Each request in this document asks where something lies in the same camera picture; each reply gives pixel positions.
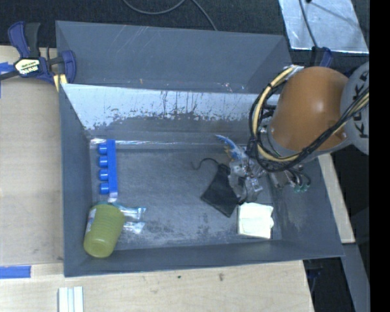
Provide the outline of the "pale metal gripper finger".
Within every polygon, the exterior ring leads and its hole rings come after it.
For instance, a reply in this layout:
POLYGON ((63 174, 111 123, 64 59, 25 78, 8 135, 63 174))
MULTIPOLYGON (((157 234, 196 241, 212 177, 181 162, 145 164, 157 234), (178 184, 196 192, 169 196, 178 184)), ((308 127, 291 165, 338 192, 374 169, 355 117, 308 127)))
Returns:
POLYGON ((258 196, 263 191, 263 187, 255 177, 240 177, 238 178, 238 183, 241 188, 239 205, 256 202, 258 196))
POLYGON ((247 197, 245 178, 236 174, 228 175, 229 185, 238 198, 247 197))

